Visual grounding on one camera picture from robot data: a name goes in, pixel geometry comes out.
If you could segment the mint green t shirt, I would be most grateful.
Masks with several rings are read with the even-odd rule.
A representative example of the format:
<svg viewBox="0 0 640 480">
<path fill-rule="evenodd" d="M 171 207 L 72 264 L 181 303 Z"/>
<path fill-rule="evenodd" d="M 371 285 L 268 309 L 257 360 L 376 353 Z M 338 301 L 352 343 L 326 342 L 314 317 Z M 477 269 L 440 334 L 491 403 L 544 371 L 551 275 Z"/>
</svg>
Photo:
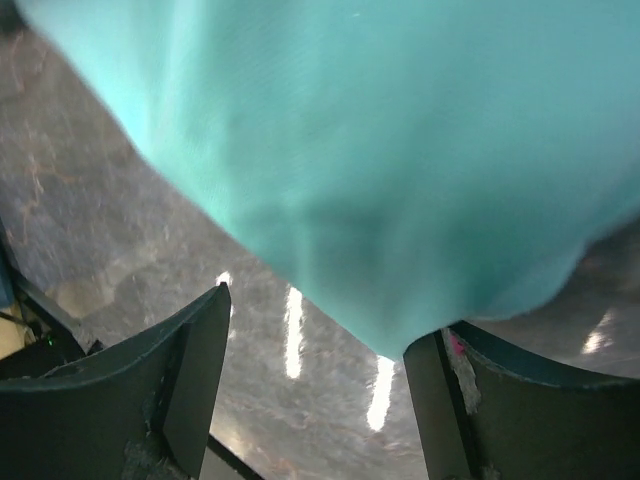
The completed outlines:
<svg viewBox="0 0 640 480">
<path fill-rule="evenodd" d="M 374 352 L 639 214 L 635 1 L 22 1 L 139 155 Z"/>
</svg>

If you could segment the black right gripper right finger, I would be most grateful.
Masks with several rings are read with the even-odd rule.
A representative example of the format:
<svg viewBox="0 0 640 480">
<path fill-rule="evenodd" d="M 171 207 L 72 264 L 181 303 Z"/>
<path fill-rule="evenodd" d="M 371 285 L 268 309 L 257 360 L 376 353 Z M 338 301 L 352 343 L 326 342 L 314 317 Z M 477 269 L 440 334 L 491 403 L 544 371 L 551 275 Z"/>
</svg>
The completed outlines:
<svg viewBox="0 0 640 480">
<path fill-rule="evenodd" d="M 639 383 L 534 354 L 467 322 L 404 354 L 431 479 L 636 479 Z"/>
</svg>

